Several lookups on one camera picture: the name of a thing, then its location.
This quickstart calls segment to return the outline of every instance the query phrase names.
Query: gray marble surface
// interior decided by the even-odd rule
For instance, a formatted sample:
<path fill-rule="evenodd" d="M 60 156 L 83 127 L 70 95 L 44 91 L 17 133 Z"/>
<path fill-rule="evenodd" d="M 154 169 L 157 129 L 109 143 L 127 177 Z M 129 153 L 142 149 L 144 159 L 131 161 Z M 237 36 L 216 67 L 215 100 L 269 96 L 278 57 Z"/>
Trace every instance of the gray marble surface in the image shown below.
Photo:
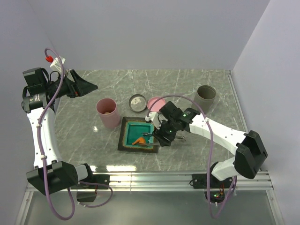
<path fill-rule="evenodd" d="M 63 97 L 57 111 L 55 131 L 63 160 L 74 165 L 88 163 L 94 171 L 185 171 L 205 170 L 209 140 L 184 133 L 186 141 L 175 140 L 171 147 L 161 147 L 158 154 L 121 152 L 117 150 L 120 126 L 105 128 L 96 111 L 102 98 L 113 98 L 121 116 L 144 117 L 129 109 L 133 94 L 151 97 L 183 94 L 194 98 L 200 85 L 210 85 L 217 91 L 215 102 L 207 116 L 216 122 L 243 130 L 228 76 L 224 70 L 94 70 L 77 71 L 85 80 L 98 85 L 98 90 L 70 99 Z M 182 110 L 191 104 L 185 99 L 167 98 Z M 232 155 L 215 144 L 212 163 Z"/>

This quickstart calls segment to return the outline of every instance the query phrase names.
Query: teal tray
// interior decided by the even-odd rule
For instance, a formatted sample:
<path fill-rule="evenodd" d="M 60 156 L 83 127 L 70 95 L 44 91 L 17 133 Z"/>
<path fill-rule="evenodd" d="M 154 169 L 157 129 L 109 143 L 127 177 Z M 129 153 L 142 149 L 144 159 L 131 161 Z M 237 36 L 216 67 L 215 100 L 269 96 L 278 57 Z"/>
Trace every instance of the teal tray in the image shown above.
<path fill-rule="evenodd" d="M 140 117 L 123 117 L 121 125 L 121 133 L 118 143 L 119 151 L 132 151 L 132 152 L 147 152 L 158 153 L 158 146 L 146 146 L 132 145 L 136 139 L 142 137 L 142 133 L 152 133 L 154 126 L 151 123 L 147 123 L 144 118 Z M 147 143 L 154 143 L 157 140 L 151 137 L 144 137 Z"/>

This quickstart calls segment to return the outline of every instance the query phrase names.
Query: red connector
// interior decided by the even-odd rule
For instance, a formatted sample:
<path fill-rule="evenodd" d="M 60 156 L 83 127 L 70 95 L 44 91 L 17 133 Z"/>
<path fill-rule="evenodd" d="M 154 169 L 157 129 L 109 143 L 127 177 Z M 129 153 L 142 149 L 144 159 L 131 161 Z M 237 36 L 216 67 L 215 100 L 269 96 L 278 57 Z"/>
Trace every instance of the red connector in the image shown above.
<path fill-rule="evenodd" d="M 53 58 L 52 58 L 52 56 L 47 56 L 46 58 L 45 58 L 48 62 L 53 62 Z"/>

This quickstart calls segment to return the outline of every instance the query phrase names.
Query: gray cup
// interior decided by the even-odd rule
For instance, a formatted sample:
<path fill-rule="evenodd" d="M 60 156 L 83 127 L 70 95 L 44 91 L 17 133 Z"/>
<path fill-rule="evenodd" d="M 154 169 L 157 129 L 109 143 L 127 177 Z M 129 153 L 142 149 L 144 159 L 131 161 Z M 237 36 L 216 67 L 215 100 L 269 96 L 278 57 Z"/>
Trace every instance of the gray cup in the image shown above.
<path fill-rule="evenodd" d="M 195 94 L 194 101 L 203 109 L 204 113 L 208 113 L 212 103 L 216 97 L 216 90 L 208 85 L 200 86 Z M 199 111 L 199 109 L 192 104 L 192 109 Z"/>

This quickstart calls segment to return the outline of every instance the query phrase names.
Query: pink cup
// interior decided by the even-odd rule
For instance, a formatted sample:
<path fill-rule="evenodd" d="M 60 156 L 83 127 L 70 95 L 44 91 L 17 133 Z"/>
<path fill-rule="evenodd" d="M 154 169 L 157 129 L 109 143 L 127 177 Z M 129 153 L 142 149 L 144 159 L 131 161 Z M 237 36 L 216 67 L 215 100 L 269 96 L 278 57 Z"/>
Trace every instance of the pink cup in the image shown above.
<path fill-rule="evenodd" d="M 97 112 L 106 128 L 113 129 L 120 124 L 117 103 L 111 98 L 103 98 L 96 105 Z"/>

